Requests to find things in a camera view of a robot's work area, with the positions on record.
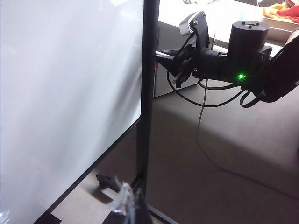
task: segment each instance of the whiteboard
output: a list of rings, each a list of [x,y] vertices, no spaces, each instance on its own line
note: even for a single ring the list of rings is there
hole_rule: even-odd
[[[32,224],[140,116],[143,1],[1,1],[1,212]]]

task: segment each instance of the yellow cloth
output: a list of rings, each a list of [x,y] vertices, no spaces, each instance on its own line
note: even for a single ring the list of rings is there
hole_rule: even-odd
[[[287,9],[289,9],[288,6],[276,3],[269,7],[264,7],[263,15],[268,18],[279,20],[279,21],[292,22],[292,20],[289,19],[287,16],[280,16],[277,14],[277,11],[285,11]]]

